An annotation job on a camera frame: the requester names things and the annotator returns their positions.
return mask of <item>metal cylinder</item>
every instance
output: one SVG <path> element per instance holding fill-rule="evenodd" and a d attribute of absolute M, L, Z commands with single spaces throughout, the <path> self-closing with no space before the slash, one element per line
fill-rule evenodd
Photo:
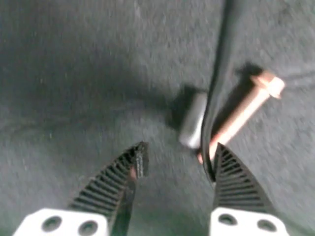
<path fill-rule="evenodd" d="M 200 147 L 201 125 L 207 106 L 208 94 L 198 92 L 194 95 L 179 130 L 179 142 L 191 149 Z"/>

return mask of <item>black rubber pad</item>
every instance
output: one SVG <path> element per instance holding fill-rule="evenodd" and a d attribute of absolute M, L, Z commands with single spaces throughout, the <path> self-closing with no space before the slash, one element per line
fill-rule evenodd
<path fill-rule="evenodd" d="M 102 214 L 112 228 L 118 214 L 131 211 L 136 179 L 146 176 L 148 163 L 148 144 L 137 143 L 92 178 L 69 207 Z"/>
<path fill-rule="evenodd" d="M 276 214 L 253 174 L 234 153 L 222 144 L 217 147 L 214 166 L 217 182 L 213 209 L 227 207 Z"/>

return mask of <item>mounting hole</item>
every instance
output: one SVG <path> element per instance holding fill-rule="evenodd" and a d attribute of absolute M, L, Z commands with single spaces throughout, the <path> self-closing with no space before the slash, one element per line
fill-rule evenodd
<path fill-rule="evenodd" d="M 80 236 L 91 236 L 97 231 L 97 223 L 95 221 L 84 222 L 79 228 Z"/>
<path fill-rule="evenodd" d="M 42 230 L 45 232 L 51 232 L 59 228 L 61 225 L 61 218 L 59 216 L 53 216 L 48 218 L 42 224 Z"/>
<path fill-rule="evenodd" d="M 258 223 L 258 228 L 261 230 L 269 231 L 269 232 L 275 232 L 277 231 L 276 226 L 271 223 L 269 220 L 259 220 Z"/>
<path fill-rule="evenodd" d="M 219 222 L 225 225 L 237 225 L 236 219 L 230 214 L 220 215 Z"/>

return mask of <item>gray carpet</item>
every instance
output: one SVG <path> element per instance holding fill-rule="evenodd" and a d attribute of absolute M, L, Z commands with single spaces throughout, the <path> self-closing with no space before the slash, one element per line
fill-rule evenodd
<path fill-rule="evenodd" d="M 150 142 L 129 236 L 206 235 L 213 192 L 166 124 L 186 85 L 208 87 L 219 0 L 0 0 L 0 229 L 63 207 L 132 144 Z M 235 70 L 287 83 L 229 147 L 289 223 L 315 230 L 315 1 L 256 0 Z M 239 83 L 225 85 L 224 100 Z"/>

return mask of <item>copper bolt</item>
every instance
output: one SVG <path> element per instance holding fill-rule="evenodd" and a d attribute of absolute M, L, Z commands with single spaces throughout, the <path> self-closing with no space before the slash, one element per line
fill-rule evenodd
<path fill-rule="evenodd" d="M 252 76 L 251 81 L 255 85 L 253 89 L 210 141 L 209 154 L 211 160 L 215 156 L 218 143 L 226 145 L 270 96 L 280 99 L 280 93 L 285 87 L 280 78 L 268 71 L 263 71 L 258 76 Z M 201 154 L 198 155 L 198 160 L 202 163 Z"/>

